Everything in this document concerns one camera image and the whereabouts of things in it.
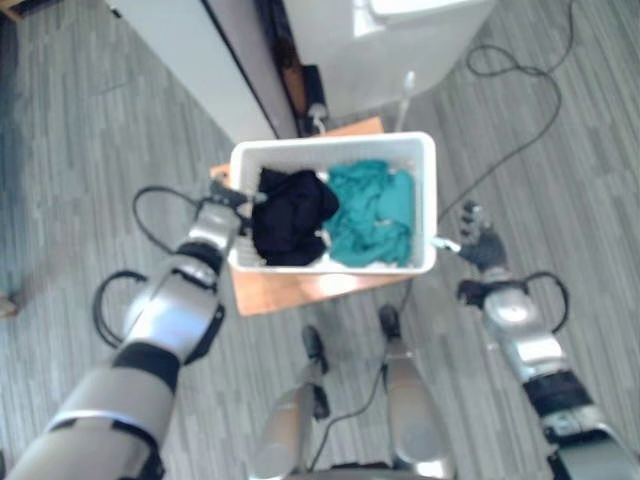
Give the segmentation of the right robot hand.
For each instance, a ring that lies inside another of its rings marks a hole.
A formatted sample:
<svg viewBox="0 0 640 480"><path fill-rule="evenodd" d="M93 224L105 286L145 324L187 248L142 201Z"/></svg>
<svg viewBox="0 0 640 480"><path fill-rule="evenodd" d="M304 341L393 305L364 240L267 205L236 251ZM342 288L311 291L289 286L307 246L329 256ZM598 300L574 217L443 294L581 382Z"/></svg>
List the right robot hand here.
<svg viewBox="0 0 640 480"><path fill-rule="evenodd" d="M486 209L477 202L468 200L463 205L461 220L465 224L465 229L461 231L462 243L434 236L430 241L431 245L457 255L480 272L505 268L506 249Z"/></svg>

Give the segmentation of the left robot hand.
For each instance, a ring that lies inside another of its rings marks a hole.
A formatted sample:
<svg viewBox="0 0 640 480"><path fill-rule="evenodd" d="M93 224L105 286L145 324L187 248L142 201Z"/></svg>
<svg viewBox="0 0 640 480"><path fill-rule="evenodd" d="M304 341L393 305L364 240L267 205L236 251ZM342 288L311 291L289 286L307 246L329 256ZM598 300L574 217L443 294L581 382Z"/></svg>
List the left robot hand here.
<svg viewBox="0 0 640 480"><path fill-rule="evenodd" d="M214 177L210 181L208 200L231 209L240 222L239 235L246 237L253 225L251 216L245 213L246 208L266 202L268 195L264 192L247 195L231 189L223 180L223 177Z"/></svg>

